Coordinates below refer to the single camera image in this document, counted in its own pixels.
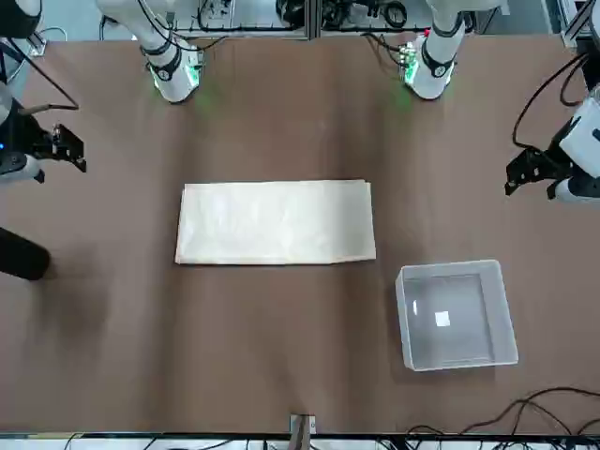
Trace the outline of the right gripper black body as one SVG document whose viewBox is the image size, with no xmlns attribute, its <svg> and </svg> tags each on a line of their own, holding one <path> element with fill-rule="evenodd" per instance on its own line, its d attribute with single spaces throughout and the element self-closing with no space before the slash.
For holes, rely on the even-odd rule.
<svg viewBox="0 0 600 450">
<path fill-rule="evenodd" d="M 19 116 L 19 151 L 36 159 L 57 159 L 53 134 L 42 128 L 34 116 Z"/>
</svg>

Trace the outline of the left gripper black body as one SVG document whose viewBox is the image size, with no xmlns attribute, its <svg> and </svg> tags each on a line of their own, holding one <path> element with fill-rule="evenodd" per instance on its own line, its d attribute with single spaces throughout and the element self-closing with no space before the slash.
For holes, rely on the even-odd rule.
<svg viewBox="0 0 600 450">
<path fill-rule="evenodd" d="M 532 180 L 563 180 L 570 174 L 570 157 L 561 148 L 534 150 L 530 157 Z"/>
</svg>

